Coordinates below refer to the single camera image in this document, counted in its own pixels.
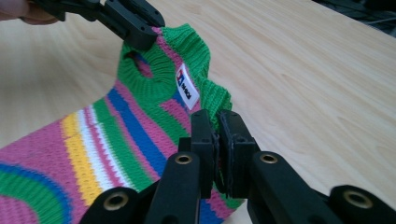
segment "white label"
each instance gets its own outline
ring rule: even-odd
[[[199,93],[192,84],[184,63],[177,70],[176,85],[181,98],[189,110],[191,110],[199,99]]]

